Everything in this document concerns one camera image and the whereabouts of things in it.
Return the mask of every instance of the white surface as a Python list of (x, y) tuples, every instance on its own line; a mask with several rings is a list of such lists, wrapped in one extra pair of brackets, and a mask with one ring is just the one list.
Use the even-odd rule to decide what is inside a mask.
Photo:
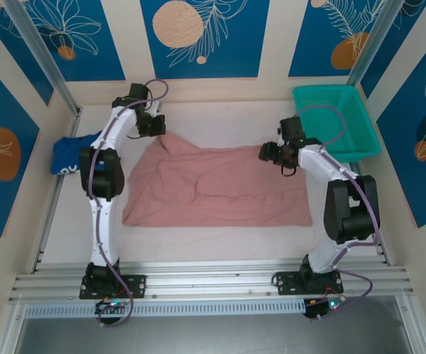
[[(16, 274), (29, 271), (32, 253), (46, 216), (54, 177), (49, 174), (52, 145), (67, 134), (72, 118), (56, 95), (47, 107), (0, 41), (0, 81), (40, 128), (40, 133), (18, 189), (4, 234), (0, 237), (0, 315)], [(0, 328), (5, 326), (0, 320)]]
[[(172, 91), (166, 102), (288, 100), (296, 86), (345, 83), (346, 75), (288, 77), (308, 1), (270, 0), (258, 77), (169, 80)], [(156, 77), (140, 1), (102, 0), (102, 5), (126, 81), (68, 83), (79, 105), (109, 104), (112, 97), (125, 95), (130, 83), (144, 83)], [(254, 1), (246, 6), (253, 7)], [(153, 87), (154, 94), (164, 89), (162, 85)]]
[[(372, 120), (379, 118), (425, 53), (426, 8), (366, 104)], [(364, 160), (362, 168), (377, 180), (382, 229), (388, 249), (394, 258), (393, 264), (405, 265), (411, 285), (426, 314), (426, 225), (421, 229), (416, 228), (385, 148), (379, 156)]]
[[(291, 117), (292, 102), (164, 104), (167, 130), (201, 147), (229, 148), (276, 141), (279, 120)], [(78, 135), (103, 129), (109, 106), (86, 106)], [(121, 151), (127, 178), (153, 138), (128, 140)], [(313, 227), (141, 228), (123, 226), (121, 211), (128, 187), (119, 201), (115, 233), (123, 261), (257, 260), (303, 257), (324, 235), (322, 225), (326, 184), (307, 176)], [(64, 178), (44, 263), (85, 263), (91, 256), (91, 215), (80, 175)], [(375, 255), (374, 248), (353, 255)]]

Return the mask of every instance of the teal basket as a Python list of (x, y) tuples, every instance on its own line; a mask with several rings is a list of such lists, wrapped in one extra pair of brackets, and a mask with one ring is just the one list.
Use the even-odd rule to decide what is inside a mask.
[[(296, 111), (309, 105), (330, 105), (346, 118), (346, 132), (327, 146), (328, 152), (340, 162), (357, 162), (377, 155), (382, 150), (362, 100), (350, 85), (302, 86), (293, 89)], [(300, 114), (307, 138), (327, 142), (342, 130), (341, 118), (325, 108), (312, 108)]]

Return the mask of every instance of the wrinkled towel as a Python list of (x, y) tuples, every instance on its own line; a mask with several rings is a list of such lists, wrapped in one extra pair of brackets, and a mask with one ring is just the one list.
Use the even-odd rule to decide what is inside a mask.
[(285, 178), (260, 146), (199, 148), (168, 133), (128, 179), (129, 226), (311, 226), (304, 171)]

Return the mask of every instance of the purple cable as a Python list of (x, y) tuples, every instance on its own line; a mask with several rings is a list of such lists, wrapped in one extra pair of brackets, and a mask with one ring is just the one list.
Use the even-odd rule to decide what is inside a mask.
[[(300, 114), (312, 109), (312, 108), (325, 108), (325, 109), (329, 109), (330, 111), (335, 112), (340, 118), (341, 121), (343, 123), (343, 128), (341, 130), (341, 132), (333, 139), (325, 142), (324, 144), (322, 144), (322, 146), (320, 147), (320, 152), (323, 155), (323, 157), (330, 163), (332, 164), (335, 168), (337, 168), (338, 170), (341, 169), (341, 166), (334, 160), (331, 158), (330, 155), (328, 155), (328, 153), (326, 151), (324, 151), (324, 148), (328, 145), (331, 145), (333, 142), (338, 141), (343, 135), (344, 132), (346, 131), (346, 118), (344, 117), (344, 115), (335, 107), (332, 107), (330, 105), (309, 105), (303, 109), (301, 109), (300, 111), (298, 111), (297, 113), (295, 113), (296, 116), (299, 116)], [(349, 245), (347, 245), (346, 248), (342, 249), (341, 252), (338, 253), (338, 255), (336, 256), (336, 258), (334, 259), (334, 261), (332, 262), (332, 265), (335, 267), (338, 262), (344, 257), (344, 255), (347, 253), (348, 249), (351, 249), (352, 247), (357, 247), (357, 246), (376, 246), (381, 240), (382, 240), (382, 235), (380, 234), (380, 229), (378, 226), (378, 222), (377, 222), (377, 217), (375, 216), (374, 210), (372, 209), (372, 206), (370, 204), (370, 201), (367, 199), (366, 194), (364, 193), (364, 191), (362, 190), (362, 188), (359, 186), (359, 184), (346, 172), (343, 171), (342, 174), (352, 183), (352, 185), (354, 186), (354, 188), (357, 190), (357, 192), (359, 193), (359, 196), (362, 198), (363, 203), (365, 204), (367, 211), (369, 212), (369, 216), (371, 218), (372, 221), (372, 225), (374, 227), (374, 239), (372, 242), (353, 242), (350, 243)], [(368, 277), (364, 277), (363, 275), (359, 275), (356, 273), (353, 273), (351, 271), (343, 271), (342, 269), (336, 268), (337, 271), (339, 271), (340, 273), (343, 274), (347, 274), (350, 275), (351, 277), (357, 277), (357, 278), (361, 278), (362, 280), (365, 280), (367, 282), (369, 282), (369, 288), (362, 294), (360, 295), (358, 298), (356, 298), (354, 301), (352, 301), (350, 304), (357, 302), (358, 300), (364, 298), (365, 296), (367, 296), (373, 289), (374, 284), (373, 282), (368, 278)], [(342, 308), (338, 308), (324, 316), (320, 317), (320, 320), (331, 316), (332, 314), (340, 311)]]
[(94, 181), (95, 165), (97, 164), (98, 154), (102, 150), (102, 146), (105, 144), (105, 141), (106, 141), (106, 139), (108, 137), (108, 134), (110, 133), (110, 130), (114, 126), (115, 122), (121, 117), (121, 115), (126, 112), (126, 110), (130, 109), (131, 107), (133, 107), (135, 105), (140, 105), (142, 103), (148, 103), (148, 102), (154, 102), (154, 101), (162, 100), (164, 97), (167, 96), (167, 93), (169, 92), (169, 85), (167, 85), (167, 83), (164, 80), (161, 80), (161, 79), (152, 79), (152, 80), (147, 81), (144, 85), (147, 86), (150, 83), (155, 82), (155, 81), (163, 83), (166, 86), (165, 92), (161, 96), (156, 97), (156, 98), (151, 98), (151, 99), (148, 99), (148, 100), (138, 100), (138, 101), (132, 102), (129, 105), (126, 105), (120, 112), (118, 112), (118, 114), (116, 115), (116, 118), (111, 121), (110, 125), (107, 128), (107, 131), (105, 132), (105, 134), (103, 134), (103, 137), (102, 137), (103, 141), (100, 142), (99, 146), (95, 150), (94, 157), (92, 158), (91, 165), (90, 165), (90, 172), (88, 174), (88, 195), (90, 196), (90, 198), (92, 198), (93, 200), (95, 200), (95, 203), (97, 204), (97, 218), (96, 218), (96, 222), (95, 222), (95, 224), (96, 224), (95, 225), (95, 235), (96, 235), (96, 238), (97, 238), (99, 252), (102, 255), (103, 260), (107, 263), (107, 267), (111, 270), (111, 272), (114, 274), (115, 278), (120, 282), (120, 284), (122, 285), (122, 287), (126, 290), (126, 294), (130, 298), (130, 310), (128, 311), (127, 316), (123, 317), (122, 319), (118, 320), (117, 322), (115, 322), (113, 324), (104, 324), (102, 322), (101, 316), (108, 309), (110, 309), (110, 308), (118, 308), (118, 307), (121, 307), (121, 306), (118, 306), (118, 305), (108, 305), (108, 306), (104, 307), (99, 312), (98, 317), (97, 317), (97, 321), (100, 323), (101, 327), (116, 327), (116, 326), (119, 326), (119, 325), (122, 325), (123, 323), (125, 323), (130, 318), (130, 316), (131, 316), (131, 314), (133, 312), (134, 299), (133, 299), (133, 295), (132, 295), (132, 293), (131, 293), (128, 285), (121, 278), (121, 276), (118, 274), (118, 272), (116, 271), (116, 269), (111, 265), (110, 260), (105, 255), (105, 250), (103, 249), (102, 242), (100, 241), (100, 209), (102, 207), (102, 204), (100, 203), (99, 199), (94, 195), (94, 193), (92, 191), (93, 181)]

